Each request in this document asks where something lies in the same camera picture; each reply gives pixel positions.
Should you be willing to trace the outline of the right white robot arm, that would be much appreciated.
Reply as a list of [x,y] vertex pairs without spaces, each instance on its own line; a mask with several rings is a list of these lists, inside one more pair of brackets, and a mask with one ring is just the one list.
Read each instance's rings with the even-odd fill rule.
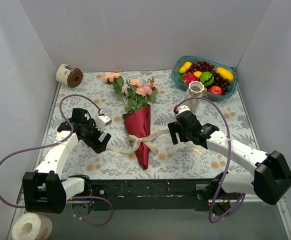
[[230,140],[218,127],[202,125],[188,107],[175,111],[175,122],[168,124],[174,145],[183,142],[189,147],[201,146],[230,157],[249,172],[236,175],[227,170],[218,174],[207,186],[198,190],[202,198],[225,198],[228,194],[251,194],[269,205],[275,205],[291,188],[291,170],[284,155],[278,151],[267,153]]

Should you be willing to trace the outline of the cream printed ribbon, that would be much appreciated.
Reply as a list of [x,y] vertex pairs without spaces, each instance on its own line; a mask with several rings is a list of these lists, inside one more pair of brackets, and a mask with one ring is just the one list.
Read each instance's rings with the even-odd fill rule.
[[110,143],[107,144],[107,149],[114,151],[114,152],[118,152],[118,153],[122,153],[122,154],[131,154],[133,152],[136,152],[139,147],[141,146],[141,144],[145,144],[150,151],[157,155],[158,154],[158,148],[152,143],[152,140],[154,140],[155,138],[163,135],[163,134],[167,134],[169,132],[168,129],[164,129],[164,130],[159,130],[156,131],[152,134],[150,134],[147,137],[136,137],[135,135],[129,134],[129,140],[132,142],[132,149],[131,150],[127,150],[127,149],[123,149],[120,148],[118,146],[112,145]]

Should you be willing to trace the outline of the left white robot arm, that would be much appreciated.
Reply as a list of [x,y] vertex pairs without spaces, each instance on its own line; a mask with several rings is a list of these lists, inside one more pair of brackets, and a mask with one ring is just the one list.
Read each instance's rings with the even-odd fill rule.
[[61,175],[79,142],[84,142],[97,154],[107,149],[111,135],[104,134],[104,129],[111,122],[111,118],[104,114],[92,118],[86,109],[72,110],[71,117],[57,129],[56,145],[33,172],[26,172],[22,178],[25,209],[28,212],[60,214],[73,197],[87,200],[92,195],[88,176],[79,174],[62,180]]

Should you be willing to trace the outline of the red wrapping paper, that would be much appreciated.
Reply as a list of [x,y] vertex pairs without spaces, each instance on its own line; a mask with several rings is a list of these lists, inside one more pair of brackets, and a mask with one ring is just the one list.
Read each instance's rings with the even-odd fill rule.
[[[125,113],[122,117],[129,135],[143,138],[151,134],[151,106],[149,104],[134,113]],[[135,152],[139,165],[143,170],[148,168],[149,153],[150,149],[144,143]]]

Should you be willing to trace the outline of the pink artificial flower bunch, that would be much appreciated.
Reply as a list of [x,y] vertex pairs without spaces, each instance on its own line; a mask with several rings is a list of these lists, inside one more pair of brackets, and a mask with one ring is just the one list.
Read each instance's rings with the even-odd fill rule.
[[106,72],[103,82],[112,85],[114,92],[122,100],[126,113],[135,113],[157,100],[158,88],[153,77],[143,84],[137,78],[124,80],[118,71],[114,71]]

